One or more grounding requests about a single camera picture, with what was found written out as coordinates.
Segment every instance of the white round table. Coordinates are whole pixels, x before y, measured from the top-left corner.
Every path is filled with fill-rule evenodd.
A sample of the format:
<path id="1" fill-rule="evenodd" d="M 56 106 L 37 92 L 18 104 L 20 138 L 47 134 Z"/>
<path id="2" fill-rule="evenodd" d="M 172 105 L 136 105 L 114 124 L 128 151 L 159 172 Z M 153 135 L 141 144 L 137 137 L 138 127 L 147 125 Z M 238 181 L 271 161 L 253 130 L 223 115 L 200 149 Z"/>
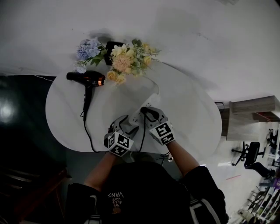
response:
<path id="1" fill-rule="evenodd" d="M 104 75 L 109 71 L 105 63 L 92 69 Z M 75 151 L 92 152 L 80 117 L 85 87 L 67 80 L 66 74 L 59 75 L 49 89 L 45 106 L 47 122 L 62 145 Z M 210 96 L 187 75 L 160 62 L 152 63 L 147 77 L 160 87 L 158 108 L 173 124 L 177 142 L 199 161 L 210 156 L 218 146 L 222 130 L 219 110 Z M 107 81 L 95 88 L 86 121 L 95 150 L 106 151 L 104 135 L 112 121 L 125 114 L 131 116 L 152 93 L 158 93 L 158 87 L 151 80 L 131 75 L 123 85 L 115 86 Z M 138 149 L 142 136 L 140 127 L 133 139 Z M 164 154 L 168 150 L 147 131 L 142 151 Z"/>

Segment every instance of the white power strip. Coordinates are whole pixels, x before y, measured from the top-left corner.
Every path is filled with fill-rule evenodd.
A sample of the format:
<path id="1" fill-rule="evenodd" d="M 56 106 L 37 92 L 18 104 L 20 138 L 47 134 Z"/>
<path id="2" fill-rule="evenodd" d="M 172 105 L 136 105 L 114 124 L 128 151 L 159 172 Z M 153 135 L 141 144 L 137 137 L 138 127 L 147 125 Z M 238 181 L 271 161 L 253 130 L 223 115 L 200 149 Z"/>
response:
<path id="1" fill-rule="evenodd" d="M 129 123 L 131 125 L 140 125 L 144 122 L 144 117 L 141 115 L 142 107 L 157 107 L 161 97 L 159 94 L 153 93 L 141 106 L 138 110 L 136 110 L 129 119 Z"/>

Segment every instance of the glove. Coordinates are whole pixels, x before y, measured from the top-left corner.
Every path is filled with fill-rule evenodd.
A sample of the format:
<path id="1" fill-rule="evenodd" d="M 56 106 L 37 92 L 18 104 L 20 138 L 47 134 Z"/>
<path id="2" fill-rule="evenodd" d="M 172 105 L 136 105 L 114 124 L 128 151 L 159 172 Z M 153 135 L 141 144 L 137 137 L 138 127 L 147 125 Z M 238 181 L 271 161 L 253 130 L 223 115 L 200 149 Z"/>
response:
<path id="1" fill-rule="evenodd" d="M 120 157 L 131 149 L 134 143 L 132 139 L 139 130 L 139 126 L 131 126 L 127 118 L 128 115 L 124 115 L 113 121 L 104 136 L 105 147 Z"/>
<path id="2" fill-rule="evenodd" d="M 145 124 L 150 135 L 161 145 L 166 145 L 175 140 L 172 124 L 162 110 L 155 107 L 142 107 Z"/>

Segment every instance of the hair dryer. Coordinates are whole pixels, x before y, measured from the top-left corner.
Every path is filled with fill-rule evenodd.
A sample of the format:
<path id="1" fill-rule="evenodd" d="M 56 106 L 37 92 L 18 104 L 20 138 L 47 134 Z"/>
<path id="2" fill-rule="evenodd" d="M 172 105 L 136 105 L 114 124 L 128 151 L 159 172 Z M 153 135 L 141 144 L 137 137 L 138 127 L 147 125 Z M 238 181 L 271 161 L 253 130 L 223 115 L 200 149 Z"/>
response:
<path id="1" fill-rule="evenodd" d="M 66 78 L 81 83 L 86 87 L 84 94 L 84 121 L 87 119 L 88 108 L 91 103 L 93 87 L 102 86 L 105 82 L 105 76 L 96 71 L 86 71 L 84 74 L 78 72 L 67 73 Z"/>

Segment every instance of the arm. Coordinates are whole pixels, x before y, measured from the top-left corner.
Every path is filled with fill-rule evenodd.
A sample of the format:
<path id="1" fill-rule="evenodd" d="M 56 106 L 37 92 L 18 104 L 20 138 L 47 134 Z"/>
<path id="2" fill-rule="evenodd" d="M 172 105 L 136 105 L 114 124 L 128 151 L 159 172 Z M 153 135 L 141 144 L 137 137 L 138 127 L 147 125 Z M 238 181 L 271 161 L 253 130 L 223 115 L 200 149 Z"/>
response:
<path id="1" fill-rule="evenodd" d="M 106 153 L 98 165 L 87 176 L 84 184 L 101 191 L 103 184 L 107 180 L 109 173 L 114 165 L 116 156 L 112 153 Z"/>
<path id="2" fill-rule="evenodd" d="M 183 149 L 176 141 L 167 143 L 166 146 L 183 176 L 195 167 L 199 166 L 199 163 L 195 160 L 195 158 Z"/>

